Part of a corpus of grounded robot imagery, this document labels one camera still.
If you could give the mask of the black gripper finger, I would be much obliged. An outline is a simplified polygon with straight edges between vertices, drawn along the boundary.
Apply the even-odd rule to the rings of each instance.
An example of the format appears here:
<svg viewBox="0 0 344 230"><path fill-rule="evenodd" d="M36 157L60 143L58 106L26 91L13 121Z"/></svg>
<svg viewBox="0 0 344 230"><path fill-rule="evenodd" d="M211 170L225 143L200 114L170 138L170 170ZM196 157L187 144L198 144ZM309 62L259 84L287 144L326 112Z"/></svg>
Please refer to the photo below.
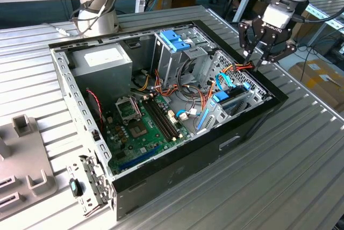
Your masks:
<svg viewBox="0 0 344 230"><path fill-rule="evenodd" d="M254 41L250 41L248 37L248 30L250 29L251 24L247 22L240 22L238 24L238 34L239 34L239 44L240 47L244 50L245 61L243 62L246 65L251 55L254 53L254 49L257 45L256 39Z"/></svg>
<svg viewBox="0 0 344 230"><path fill-rule="evenodd" d="M283 50L272 53L271 49L273 48L272 44L268 44L265 50L263 51L262 56L260 57L259 61L255 65L254 71L258 71L260 65L264 63L276 63L279 60L293 54L297 50L297 45L293 42L287 41Z"/></svg>

